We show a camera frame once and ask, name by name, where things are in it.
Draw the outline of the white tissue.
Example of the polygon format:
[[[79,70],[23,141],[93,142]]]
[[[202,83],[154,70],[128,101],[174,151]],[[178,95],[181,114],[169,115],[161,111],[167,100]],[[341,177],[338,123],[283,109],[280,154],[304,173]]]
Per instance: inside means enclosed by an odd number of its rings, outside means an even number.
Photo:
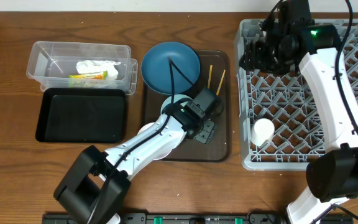
[[[76,70],[79,74],[107,71],[107,79],[116,80],[119,75],[116,66],[121,62],[111,60],[84,60],[76,64]]]

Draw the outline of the white cup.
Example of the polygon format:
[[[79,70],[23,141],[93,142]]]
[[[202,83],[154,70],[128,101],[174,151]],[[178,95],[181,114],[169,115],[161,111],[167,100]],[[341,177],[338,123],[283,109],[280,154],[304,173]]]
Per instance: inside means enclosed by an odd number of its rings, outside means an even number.
[[[274,132],[273,122],[267,118],[260,118],[251,127],[251,142],[256,146],[262,146],[273,139]]]

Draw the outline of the yellow snack wrapper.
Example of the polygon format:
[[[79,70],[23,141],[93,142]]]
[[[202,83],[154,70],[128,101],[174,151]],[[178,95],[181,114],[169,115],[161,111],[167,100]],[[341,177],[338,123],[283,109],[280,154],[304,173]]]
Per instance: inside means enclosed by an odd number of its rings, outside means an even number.
[[[69,75],[68,77],[73,80],[105,80],[107,77],[107,71],[82,73],[78,75]]]

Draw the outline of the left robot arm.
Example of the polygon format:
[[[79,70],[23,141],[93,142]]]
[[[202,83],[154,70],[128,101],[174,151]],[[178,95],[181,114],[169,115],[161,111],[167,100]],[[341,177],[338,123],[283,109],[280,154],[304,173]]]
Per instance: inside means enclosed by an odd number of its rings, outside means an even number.
[[[77,223],[120,223],[118,212],[131,180],[196,135],[217,107],[193,101],[169,104],[156,122],[127,142],[103,152],[87,147],[58,184],[55,200]]]

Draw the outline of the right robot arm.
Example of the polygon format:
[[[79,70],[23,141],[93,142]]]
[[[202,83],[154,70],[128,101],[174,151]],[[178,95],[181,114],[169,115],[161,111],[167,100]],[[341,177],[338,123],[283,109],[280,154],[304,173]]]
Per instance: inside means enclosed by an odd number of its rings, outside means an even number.
[[[308,1],[279,1],[260,24],[262,36],[244,47],[239,66],[306,80],[324,134],[325,154],[308,164],[307,187],[287,206],[286,223],[318,223],[358,197],[358,104],[344,64],[347,36],[317,25]]]

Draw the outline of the light blue bowl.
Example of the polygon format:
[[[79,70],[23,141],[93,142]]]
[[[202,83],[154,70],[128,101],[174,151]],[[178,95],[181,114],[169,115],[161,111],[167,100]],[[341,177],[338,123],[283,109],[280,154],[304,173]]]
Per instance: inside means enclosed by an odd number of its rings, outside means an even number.
[[[187,95],[183,95],[183,94],[177,94],[174,95],[173,99],[171,96],[169,96],[162,104],[161,109],[160,109],[160,113],[162,114],[164,112],[164,109],[170,104],[170,103],[180,103],[180,105],[182,107],[184,107],[190,100],[192,100],[192,98],[190,98]]]

